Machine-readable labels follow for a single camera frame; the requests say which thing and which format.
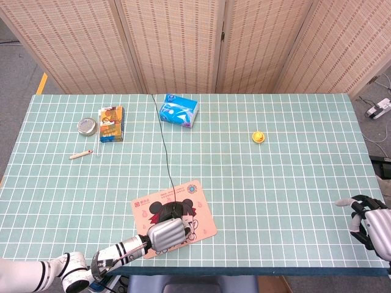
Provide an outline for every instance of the mouse pad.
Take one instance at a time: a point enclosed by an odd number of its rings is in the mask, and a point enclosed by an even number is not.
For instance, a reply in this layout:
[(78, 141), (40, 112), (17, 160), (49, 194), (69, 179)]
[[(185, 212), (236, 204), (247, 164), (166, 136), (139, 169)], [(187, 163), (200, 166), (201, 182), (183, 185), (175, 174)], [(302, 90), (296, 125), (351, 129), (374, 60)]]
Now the mouse pad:
[[(145, 258), (152, 258), (167, 251), (214, 236), (217, 233), (216, 225), (198, 180), (176, 186), (175, 193), (177, 202), (183, 206), (182, 221), (190, 224), (191, 232), (184, 243), (164, 251), (151, 249), (144, 256)], [(133, 200), (131, 205), (134, 220), (136, 221), (137, 233), (147, 235), (148, 229), (159, 222), (162, 207), (173, 201), (174, 191), (172, 188)]]

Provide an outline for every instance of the robotic arm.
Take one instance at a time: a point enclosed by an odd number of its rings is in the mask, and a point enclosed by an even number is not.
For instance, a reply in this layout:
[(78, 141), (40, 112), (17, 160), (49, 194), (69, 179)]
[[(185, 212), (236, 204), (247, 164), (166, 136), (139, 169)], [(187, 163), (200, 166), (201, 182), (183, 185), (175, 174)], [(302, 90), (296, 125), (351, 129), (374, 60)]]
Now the robotic arm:
[(110, 271), (145, 255), (149, 249), (163, 251), (186, 240), (188, 223), (171, 218), (152, 226), (147, 235), (137, 235), (96, 252), (88, 270), (84, 255), (66, 253), (51, 261), (9, 261), (0, 259), (0, 293), (37, 292), (48, 289), (59, 277), (66, 293), (77, 293)]
[(366, 195), (337, 200), (335, 204), (352, 207), (350, 234), (391, 265), (391, 209)]

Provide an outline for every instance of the table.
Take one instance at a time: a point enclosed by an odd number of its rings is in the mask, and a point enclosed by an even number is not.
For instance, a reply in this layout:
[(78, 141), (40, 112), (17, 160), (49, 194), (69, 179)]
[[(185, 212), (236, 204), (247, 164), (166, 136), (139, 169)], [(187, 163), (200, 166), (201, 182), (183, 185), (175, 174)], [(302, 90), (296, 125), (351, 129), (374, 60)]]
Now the table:
[[(193, 128), (163, 123), (172, 177), (201, 182), (217, 235), (118, 272), (386, 275), (387, 263), (349, 235), (351, 210), (334, 206), (381, 198), (347, 95), (185, 96), (200, 101)], [(94, 148), (77, 122), (119, 104), (124, 142), (70, 161)], [(256, 130), (266, 133), (260, 145)], [(169, 186), (151, 96), (35, 95), (2, 182), (0, 256), (81, 251), (89, 263), (136, 234), (132, 199)]]

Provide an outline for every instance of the round tin can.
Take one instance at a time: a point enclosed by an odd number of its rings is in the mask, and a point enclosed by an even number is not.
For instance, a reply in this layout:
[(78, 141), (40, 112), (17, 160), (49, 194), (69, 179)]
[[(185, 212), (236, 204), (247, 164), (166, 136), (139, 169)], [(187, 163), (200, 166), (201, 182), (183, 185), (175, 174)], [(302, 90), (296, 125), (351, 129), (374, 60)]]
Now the round tin can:
[(82, 136), (91, 136), (97, 131), (97, 123), (92, 118), (83, 118), (78, 123), (78, 131)]

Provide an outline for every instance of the electrical cord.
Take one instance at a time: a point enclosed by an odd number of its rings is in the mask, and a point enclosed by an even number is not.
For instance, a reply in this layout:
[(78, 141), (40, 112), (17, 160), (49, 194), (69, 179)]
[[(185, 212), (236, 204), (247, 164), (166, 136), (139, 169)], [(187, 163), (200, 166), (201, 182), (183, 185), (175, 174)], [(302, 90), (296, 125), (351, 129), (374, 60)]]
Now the electrical cord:
[(382, 74), (382, 75), (384, 75), (388, 80), (389, 80), (389, 86), (386, 86), (386, 85), (384, 85), (384, 84), (381, 84), (380, 82), (378, 82), (378, 81), (375, 81), (375, 84), (378, 84), (378, 85), (380, 85), (380, 86), (382, 86), (382, 87), (385, 87), (386, 89), (388, 89), (388, 91), (389, 91), (389, 94), (391, 95), (391, 80), (390, 80), (390, 78), (386, 75), (386, 74)]
[(126, 288), (123, 287), (123, 286), (119, 286), (119, 287), (118, 287), (118, 292), (119, 292), (119, 293), (126, 293)]
[(125, 284), (122, 280), (121, 280), (121, 278), (119, 278), (119, 282), (120, 282), (120, 284), (123, 286), (123, 287), (128, 287), (128, 285), (127, 284)]
[(106, 290), (109, 290), (110, 292), (112, 293), (117, 293), (117, 291), (113, 290), (113, 289), (110, 289), (109, 287), (107, 287), (105, 284), (101, 283), (101, 282), (97, 282), (100, 286), (104, 287)]
[(162, 139), (162, 141), (163, 141), (164, 149), (165, 149), (165, 151), (166, 151), (167, 172), (168, 172), (168, 174), (169, 174), (169, 178), (170, 178), (170, 181), (171, 181), (172, 189), (174, 190), (174, 202), (176, 202), (176, 201), (177, 201), (177, 194), (175, 193), (174, 183), (172, 182), (172, 178), (171, 178), (171, 174), (170, 174), (169, 155), (168, 155), (168, 152), (167, 152), (166, 142), (164, 141), (163, 127), (161, 126), (161, 120), (160, 120), (158, 105), (157, 105), (157, 103), (156, 103), (155, 98), (153, 97), (153, 94), (151, 94), (151, 96), (152, 96), (153, 102), (155, 103), (156, 113), (158, 114), (158, 120), (159, 120), (159, 125), (160, 125), (161, 139)]
[(15, 41), (3, 41), (3, 42), (0, 42), (0, 45), (22, 46), (22, 44), (18, 40), (15, 40)]
[(388, 120), (388, 122), (386, 124), (386, 136), (384, 136), (384, 138), (382, 140), (375, 141), (375, 140), (369, 139), (364, 133), (362, 133), (362, 136), (364, 137), (364, 139), (369, 141), (369, 142), (371, 142), (371, 143), (373, 143), (374, 145), (376, 145), (383, 152), (383, 154), (386, 157), (388, 157), (388, 155), (387, 155), (386, 151), (384, 151), (383, 147), (379, 143), (384, 142), (388, 138), (388, 136), (389, 136), (388, 127), (389, 127), (390, 121), (391, 121), (391, 119)]
[(356, 101), (363, 101), (365, 104), (367, 104), (371, 107), (376, 107), (376, 104), (374, 101), (371, 101), (370, 99), (363, 99), (361, 96), (359, 96), (359, 99), (356, 99)]

